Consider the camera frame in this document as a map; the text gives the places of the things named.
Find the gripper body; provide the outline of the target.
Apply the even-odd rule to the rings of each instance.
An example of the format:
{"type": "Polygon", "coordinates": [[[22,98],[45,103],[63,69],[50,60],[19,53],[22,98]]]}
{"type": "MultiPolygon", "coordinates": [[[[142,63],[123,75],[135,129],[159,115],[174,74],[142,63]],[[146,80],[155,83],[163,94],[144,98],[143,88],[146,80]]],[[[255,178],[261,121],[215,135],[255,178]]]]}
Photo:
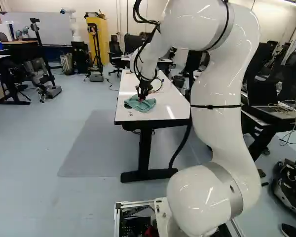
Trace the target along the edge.
{"type": "Polygon", "coordinates": [[[137,95],[148,96],[149,92],[152,90],[151,82],[152,80],[140,79],[139,84],[136,86],[137,95]]]}

